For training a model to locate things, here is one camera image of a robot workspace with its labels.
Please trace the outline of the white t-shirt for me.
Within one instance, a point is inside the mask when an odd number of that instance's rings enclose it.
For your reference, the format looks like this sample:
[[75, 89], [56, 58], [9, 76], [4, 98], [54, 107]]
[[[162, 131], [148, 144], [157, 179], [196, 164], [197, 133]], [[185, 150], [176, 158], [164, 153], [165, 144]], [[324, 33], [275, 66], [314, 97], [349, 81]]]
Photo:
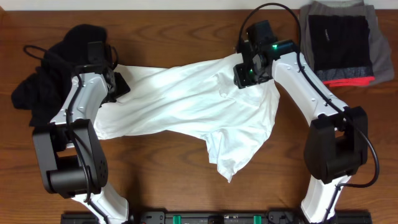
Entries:
[[173, 131], [202, 139], [209, 162], [227, 180], [271, 135], [280, 95], [274, 82], [238, 88], [239, 54], [180, 67], [118, 65], [130, 92], [98, 110], [100, 139]]

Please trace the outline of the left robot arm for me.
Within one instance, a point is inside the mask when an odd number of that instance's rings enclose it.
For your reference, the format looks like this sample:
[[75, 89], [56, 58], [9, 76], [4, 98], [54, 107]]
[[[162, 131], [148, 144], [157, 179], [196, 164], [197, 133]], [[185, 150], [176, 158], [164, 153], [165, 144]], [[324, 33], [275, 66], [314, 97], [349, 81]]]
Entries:
[[115, 103], [130, 91], [112, 56], [114, 47], [87, 45], [87, 62], [76, 65], [54, 56], [69, 69], [70, 92], [49, 124], [32, 133], [47, 192], [84, 205], [87, 213], [66, 213], [61, 223], [129, 223], [129, 203], [108, 182], [108, 163], [93, 123], [104, 103]]

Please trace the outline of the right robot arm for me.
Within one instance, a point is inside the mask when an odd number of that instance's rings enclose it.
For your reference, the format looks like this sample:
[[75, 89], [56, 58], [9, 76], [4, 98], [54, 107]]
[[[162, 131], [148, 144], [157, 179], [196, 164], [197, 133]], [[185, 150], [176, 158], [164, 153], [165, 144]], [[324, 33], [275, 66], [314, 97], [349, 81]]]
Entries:
[[304, 161], [311, 179], [294, 223], [371, 223], [369, 212], [335, 210], [350, 179], [368, 159], [368, 117], [362, 107], [350, 108], [319, 80], [297, 44], [279, 40], [268, 21], [241, 32], [237, 51], [243, 62], [234, 67], [239, 88], [274, 81], [294, 100], [309, 132]]

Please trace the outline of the black crumpled garment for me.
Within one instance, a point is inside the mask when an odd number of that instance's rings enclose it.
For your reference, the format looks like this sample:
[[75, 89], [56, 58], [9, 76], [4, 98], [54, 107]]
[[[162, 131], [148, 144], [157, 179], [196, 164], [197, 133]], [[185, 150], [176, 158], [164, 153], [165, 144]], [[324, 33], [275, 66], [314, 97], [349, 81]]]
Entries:
[[63, 40], [44, 53], [35, 72], [12, 92], [16, 109], [31, 111], [29, 126], [45, 126], [59, 112], [72, 86], [71, 69], [55, 59], [58, 55], [70, 65], [88, 63], [88, 43], [106, 42], [106, 29], [82, 24], [70, 29]]

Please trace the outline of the folded black shorts orange hem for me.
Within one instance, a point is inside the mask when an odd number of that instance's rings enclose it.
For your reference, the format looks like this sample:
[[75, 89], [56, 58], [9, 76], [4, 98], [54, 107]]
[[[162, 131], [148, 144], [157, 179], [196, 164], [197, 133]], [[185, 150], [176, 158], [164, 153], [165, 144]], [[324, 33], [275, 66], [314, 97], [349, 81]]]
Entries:
[[368, 86], [375, 80], [364, 16], [310, 15], [313, 71], [326, 85]]

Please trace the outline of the folded grey garment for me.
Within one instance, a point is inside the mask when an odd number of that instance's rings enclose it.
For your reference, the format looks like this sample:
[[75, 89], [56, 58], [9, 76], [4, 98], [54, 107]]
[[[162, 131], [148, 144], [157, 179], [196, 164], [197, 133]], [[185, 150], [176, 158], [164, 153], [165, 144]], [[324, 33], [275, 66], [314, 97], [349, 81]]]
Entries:
[[364, 16], [368, 21], [370, 60], [373, 64], [373, 80], [362, 78], [350, 78], [349, 85], [372, 86], [382, 82], [388, 82], [394, 78], [394, 67], [391, 60], [391, 48], [388, 40], [378, 27], [377, 15], [372, 5], [365, 4], [362, 0], [352, 1], [313, 1], [300, 8], [299, 21], [302, 30], [302, 53], [309, 63], [314, 67], [315, 59], [310, 38], [310, 26], [308, 17], [318, 16]]

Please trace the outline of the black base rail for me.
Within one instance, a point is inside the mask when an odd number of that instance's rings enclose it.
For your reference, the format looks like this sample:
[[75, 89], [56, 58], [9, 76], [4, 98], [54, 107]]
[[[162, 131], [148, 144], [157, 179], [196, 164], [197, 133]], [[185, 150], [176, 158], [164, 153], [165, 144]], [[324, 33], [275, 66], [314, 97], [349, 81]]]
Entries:
[[[164, 213], [142, 214], [140, 224], [294, 224], [306, 221], [293, 212], [274, 210], [267, 213]], [[329, 224], [372, 224], [369, 212], [337, 212]]]

